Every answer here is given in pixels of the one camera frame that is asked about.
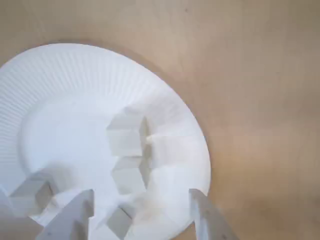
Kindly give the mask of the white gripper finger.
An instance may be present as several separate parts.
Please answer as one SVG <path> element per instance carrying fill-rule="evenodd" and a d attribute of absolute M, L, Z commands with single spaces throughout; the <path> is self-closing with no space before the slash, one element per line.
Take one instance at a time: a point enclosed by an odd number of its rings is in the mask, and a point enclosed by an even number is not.
<path fill-rule="evenodd" d="M 95 215 L 95 193 L 87 189 L 75 196 L 36 236 L 37 240 L 87 240 Z"/>
<path fill-rule="evenodd" d="M 189 189 L 189 209 L 197 240 L 238 240 L 231 226 L 199 189 Z"/>

